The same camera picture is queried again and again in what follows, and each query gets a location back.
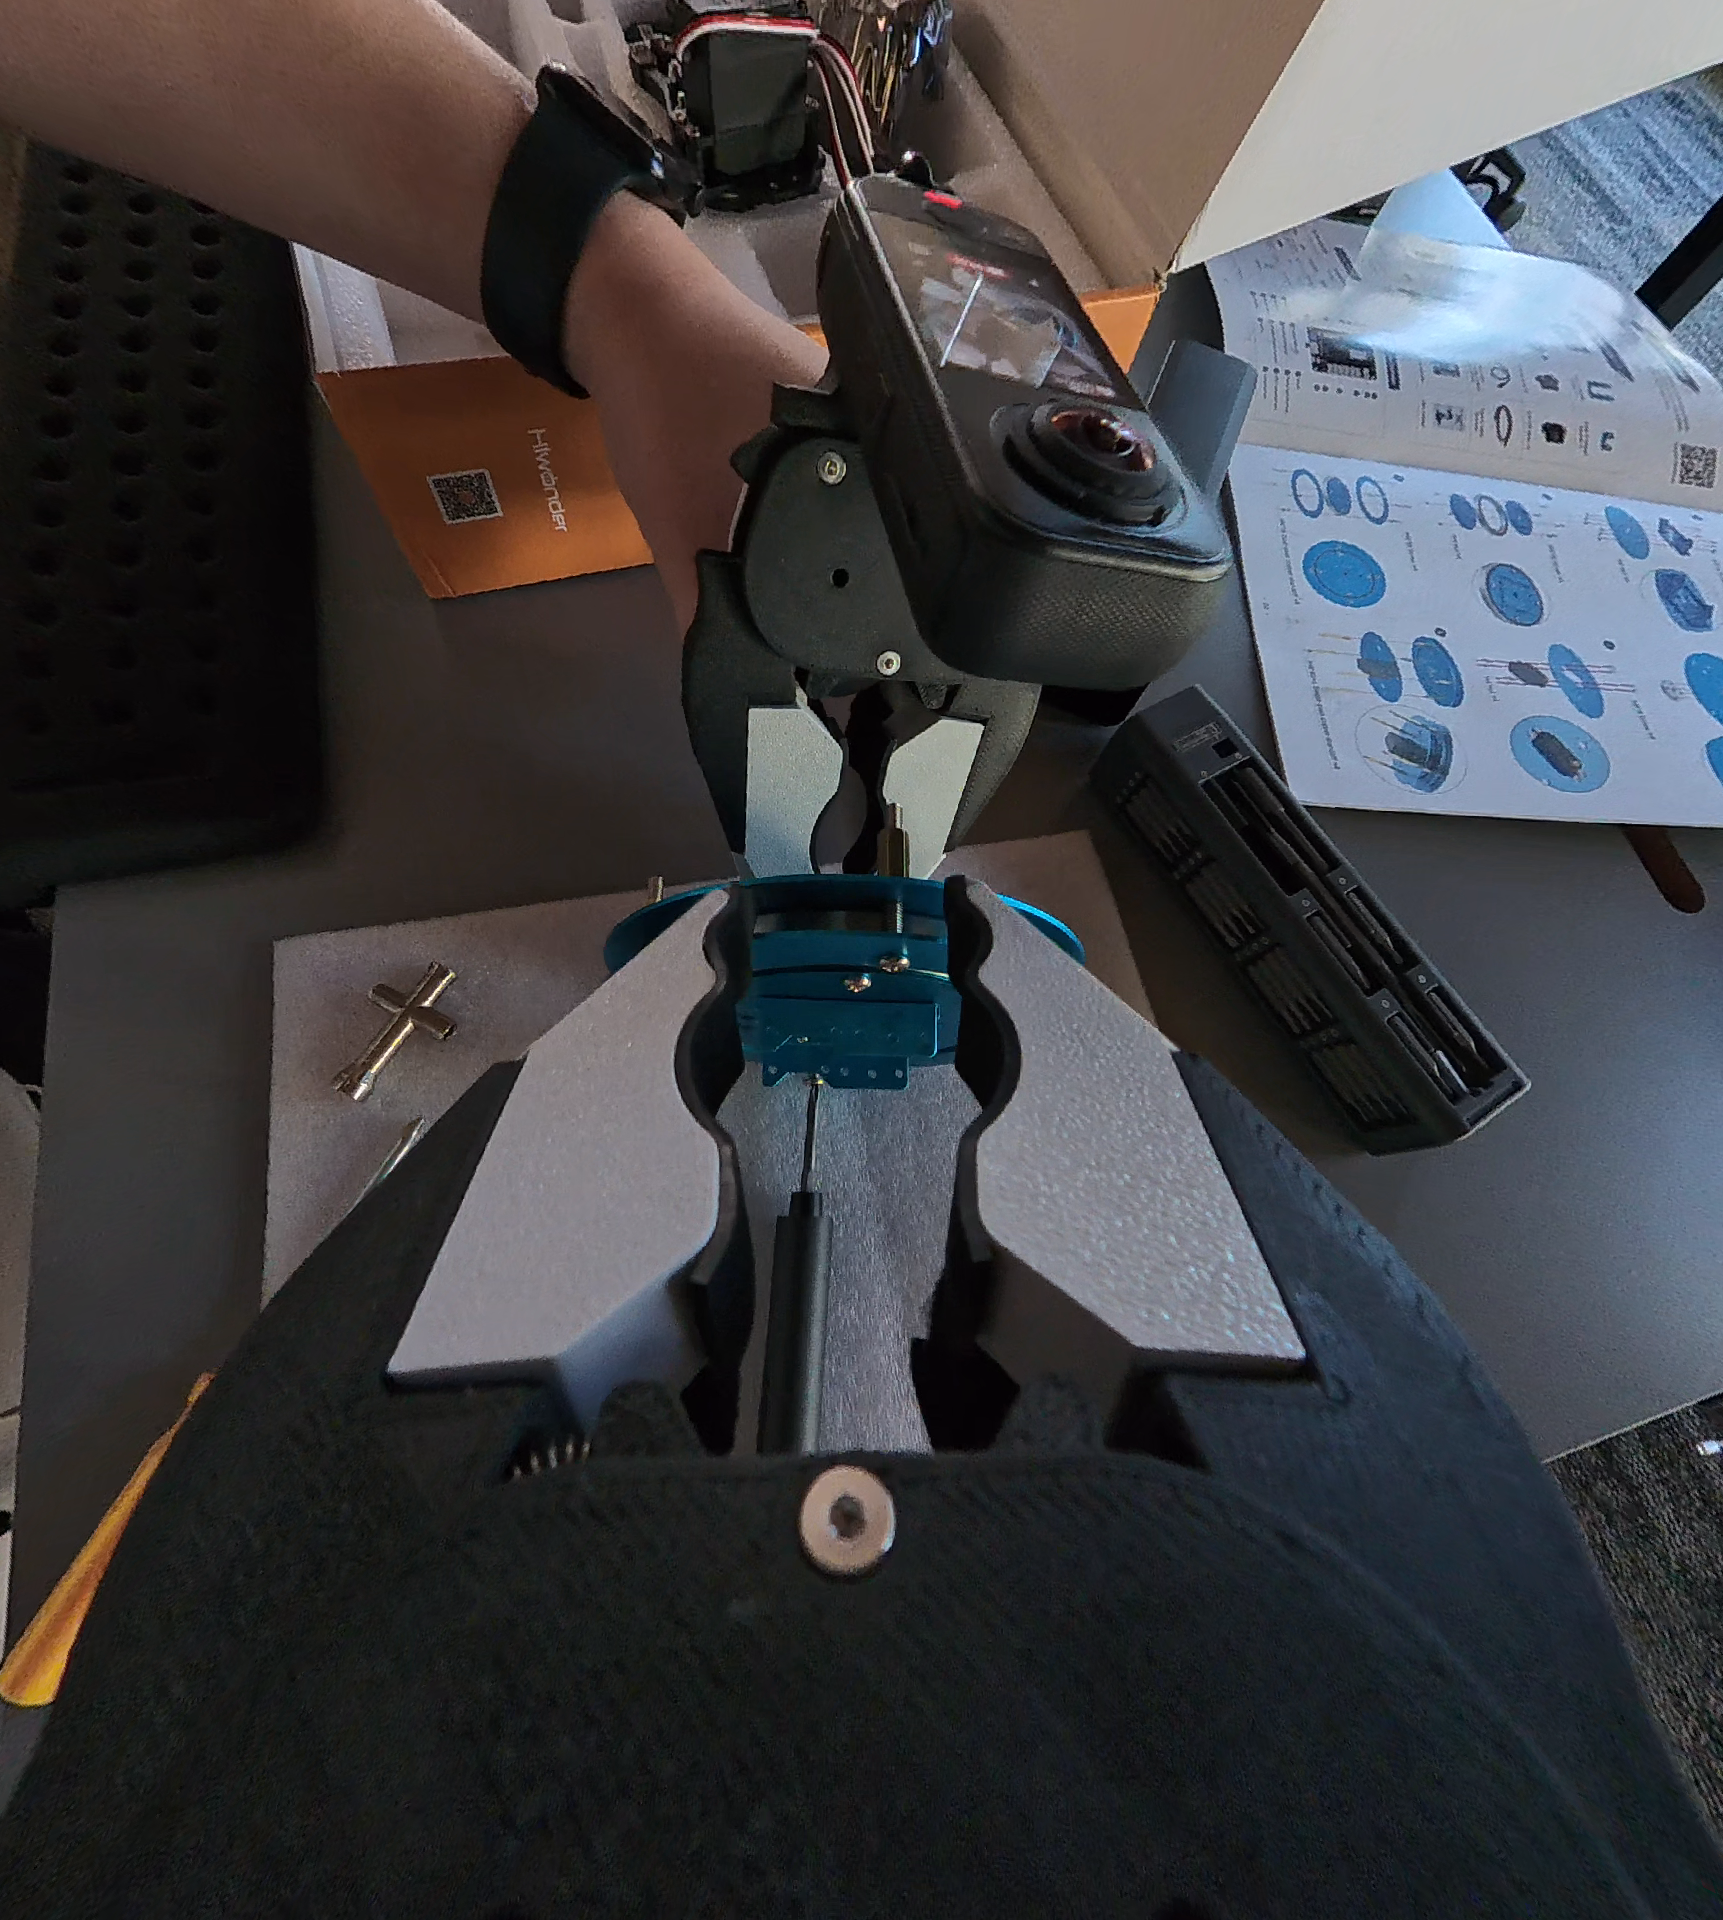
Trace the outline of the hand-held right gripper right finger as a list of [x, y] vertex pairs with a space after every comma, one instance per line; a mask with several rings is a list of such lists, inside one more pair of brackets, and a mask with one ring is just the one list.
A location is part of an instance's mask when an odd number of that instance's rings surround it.
[[984, 1448], [1036, 1381], [1115, 1426], [1142, 1378], [1306, 1374], [1169, 1041], [981, 881], [943, 911], [980, 1114], [914, 1343], [931, 1444]]

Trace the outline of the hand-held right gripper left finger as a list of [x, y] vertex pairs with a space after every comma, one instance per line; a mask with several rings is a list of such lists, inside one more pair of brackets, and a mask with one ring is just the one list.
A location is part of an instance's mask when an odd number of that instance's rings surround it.
[[741, 1075], [707, 888], [527, 1054], [388, 1381], [536, 1381], [580, 1427], [658, 1381], [714, 1448], [741, 1388], [741, 1194], [716, 1114]]

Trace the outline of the blue metal turntable disc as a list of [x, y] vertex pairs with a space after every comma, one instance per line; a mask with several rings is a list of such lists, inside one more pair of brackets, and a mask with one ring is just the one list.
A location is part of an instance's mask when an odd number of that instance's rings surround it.
[[946, 893], [910, 877], [766, 877], [634, 911], [606, 940], [613, 981], [535, 1048], [623, 1094], [716, 1114], [741, 1063], [771, 1087], [902, 1091], [955, 1062], [963, 996]]

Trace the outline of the person's left forearm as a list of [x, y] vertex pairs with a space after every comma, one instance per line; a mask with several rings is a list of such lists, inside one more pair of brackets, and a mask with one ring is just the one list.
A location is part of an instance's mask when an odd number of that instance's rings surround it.
[[478, 319], [535, 84], [440, 3], [0, 3], [0, 117]]

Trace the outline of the grey desk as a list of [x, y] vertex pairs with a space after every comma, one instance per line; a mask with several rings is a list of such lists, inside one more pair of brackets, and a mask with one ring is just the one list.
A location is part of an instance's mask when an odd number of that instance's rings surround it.
[[[637, 893], [724, 867], [651, 571], [430, 603], [314, 413], [331, 814], [265, 859], [61, 891], [12, 1629], [257, 1308], [272, 943]], [[980, 841], [1088, 830], [1155, 1021], [1212, 1059], [1448, 1306], [1541, 1452], [1723, 1388], [1723, 835], [1664, 904], [1618, 830], [1342, 814], [1348, 851], [1527, 1070], [1440, 1154], [1364, 1160], [1095, 810], [1100, 735], [1041, 722]]]

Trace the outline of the black precision screwdriver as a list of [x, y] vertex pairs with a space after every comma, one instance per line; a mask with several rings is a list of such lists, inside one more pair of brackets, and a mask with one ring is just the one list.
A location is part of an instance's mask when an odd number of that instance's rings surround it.
[[808, 1082], [797, 1194], [778, 1219], [759, 1405], [759, 1452], [808, 1455], [823, 1444], [832, 1219], [816, 1180], [826, 1082]]

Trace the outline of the silver cross wrench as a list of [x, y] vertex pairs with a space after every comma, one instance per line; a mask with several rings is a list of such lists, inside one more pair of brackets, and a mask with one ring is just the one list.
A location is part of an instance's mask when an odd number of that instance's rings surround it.
[[395, 1063], [402, 1045], [412, 1040], [433, 1040], [437, 1045], [447, 1041], [457, 1034], [457, 1021], [453, 1016], [441, 1014], [437, 1003], [457, 981], [457, 970], [430, 963], [412, 991], [376, 984], [369, 988], [369, 1003], [385, 1014], [385, 1024], [332, 1077], [332, 1089], [362, 1103], [373, 1094], [384, 1070]]

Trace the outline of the white foam sheet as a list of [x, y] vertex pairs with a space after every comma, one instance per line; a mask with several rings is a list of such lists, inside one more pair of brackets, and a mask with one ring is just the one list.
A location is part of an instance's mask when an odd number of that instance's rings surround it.
[[[262, 1296], [350, 1212], [408, 1124], [433, 1124], [499, 1062], [517, 1059], [605, 981], [623, 897], [545, 902], [441, 921], [373, 923], [275, 943], [272, 1145]], [[408, 988], [447, 963], [458, 1024], [413, 1041], [367, 1103], [332, 1077], [378, 1034], [378, 984]], [[955, 1070], [917, 1070], [904, 1091], [826, 1091], [816, 1180], [832, 1215], [826, 1440], [868, 1452], [927, 1452], [910, 1378], [928, 1331], [955, 1156], [980, 1105]]]

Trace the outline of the black screwdriver bit case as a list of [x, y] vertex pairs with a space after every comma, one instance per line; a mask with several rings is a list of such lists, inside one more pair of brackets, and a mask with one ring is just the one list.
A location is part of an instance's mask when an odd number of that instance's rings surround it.
[[1206, 688], [1135, 711], [1092, 785], [1367, 1154], [1448, 1145], [1529, 1089]]

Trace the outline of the printed instruction sheet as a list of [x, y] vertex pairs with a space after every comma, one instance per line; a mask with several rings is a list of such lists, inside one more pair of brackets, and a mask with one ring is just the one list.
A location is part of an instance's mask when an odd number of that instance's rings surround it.
[[1723, 830], [1721, 386], [1612, 351], [1377, 347], [1331, 318], [1364, 235], [1208, 263], [1260, 371], [1232, 498], [1289, 789]]

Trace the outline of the dark grey case sleeve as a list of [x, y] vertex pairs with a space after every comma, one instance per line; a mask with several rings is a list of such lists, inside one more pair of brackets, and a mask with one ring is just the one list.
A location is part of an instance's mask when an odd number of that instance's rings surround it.
[[1257, 371], [1246, 358], [1194, 339], [1159, 337], [1146, 325], [1131, 382], [1201, 492], [1218, 501], [1257, 396]]

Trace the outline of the black wristband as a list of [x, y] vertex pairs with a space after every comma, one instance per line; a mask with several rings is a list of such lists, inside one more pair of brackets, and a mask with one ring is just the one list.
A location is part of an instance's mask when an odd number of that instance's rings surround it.
[[567, 284], [598, 213], [615, 193], [685, 222], [699, 173], [613, 110], [570, 67], [536, 73], [536, 110], [499, 179], [481, 259], [485, 323], [532, 375], [570, 397], [585, 386], [562, 364]]

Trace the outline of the black perforated foam block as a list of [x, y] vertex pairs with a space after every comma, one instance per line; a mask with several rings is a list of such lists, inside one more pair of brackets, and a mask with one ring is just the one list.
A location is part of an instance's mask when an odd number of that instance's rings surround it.
[[32, 148], [0, 337], [0, 904], [314, 830], [311, 396], [283, 241]]

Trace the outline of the clear plastic bag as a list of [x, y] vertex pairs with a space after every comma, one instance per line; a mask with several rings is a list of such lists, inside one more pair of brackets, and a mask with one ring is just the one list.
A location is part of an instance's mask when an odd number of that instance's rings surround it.
[[1397, 187], [1367, 228], [1360, 280], [1331, 308], [1345, 334], [1433, 358], [1612, 351], [1694, 392], [1711, 375], [1653, 313], [1583, 267], [1514, 252], [1448, 171]]

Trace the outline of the yellow handled screwdriver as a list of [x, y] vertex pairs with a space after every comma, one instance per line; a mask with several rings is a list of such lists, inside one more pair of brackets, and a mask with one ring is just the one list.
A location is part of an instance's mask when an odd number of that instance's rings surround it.
[[437, 1468], [385, 1361], [499, 1114], [502, 1075], [425, 1125], [204, 1374], [15, 1647], [0, 1693], [110, 1704], [120, 1734], [204, 1716], [348, 1588]]

